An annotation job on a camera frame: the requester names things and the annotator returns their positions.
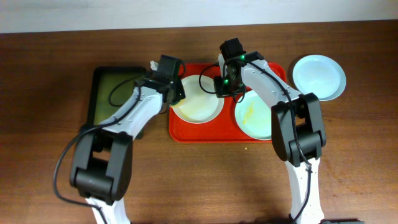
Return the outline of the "white plate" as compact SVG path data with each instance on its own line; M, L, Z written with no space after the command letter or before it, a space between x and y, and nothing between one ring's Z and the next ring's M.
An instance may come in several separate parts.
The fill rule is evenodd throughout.
M182 120L192 124L203 124L215 119L223 109L224 99L218 98L214 91L214 81L210 77L190 75L182 79L185 98L172 106L174 113Z

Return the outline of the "light green plate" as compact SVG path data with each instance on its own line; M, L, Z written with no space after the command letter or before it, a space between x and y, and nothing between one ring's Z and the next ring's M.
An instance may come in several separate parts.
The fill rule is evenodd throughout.
M271 109L254 91L240 97L234 117L240 130L249 137L261 141L272 139Z

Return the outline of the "light blue plate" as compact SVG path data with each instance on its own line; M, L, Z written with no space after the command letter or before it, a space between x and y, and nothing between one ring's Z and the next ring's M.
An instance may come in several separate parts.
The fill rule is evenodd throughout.
M298 91L314 93L320 101L334 100L346 87L343 68L324 55L308 55L299 59L293 67L292 78Z

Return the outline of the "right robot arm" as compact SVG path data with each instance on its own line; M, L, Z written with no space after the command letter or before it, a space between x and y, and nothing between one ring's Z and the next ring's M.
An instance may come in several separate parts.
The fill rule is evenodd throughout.
M320 102L313 93L290 87L257 51L247 52L239 39L220 45L221 74L214 79L218 98L245 95L250 88L271 110L271 139L288 170L292 223L321 223L318 169L326 144Z

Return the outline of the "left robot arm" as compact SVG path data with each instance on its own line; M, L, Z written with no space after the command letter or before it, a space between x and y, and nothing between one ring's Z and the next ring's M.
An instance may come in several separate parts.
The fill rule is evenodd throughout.
M129 98L109 118L79 134L70 174L98 223L129 223L124 195L132 176L133 141L167 105L185 98L184 63L161 55L151 72L135 78Z

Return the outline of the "black tray with soapy water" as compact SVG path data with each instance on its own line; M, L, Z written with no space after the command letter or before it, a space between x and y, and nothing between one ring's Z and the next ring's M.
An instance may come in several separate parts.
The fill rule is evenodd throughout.
M85 131L108 119L134 91L134 80L146 73L144 67L98 67L94 70Z

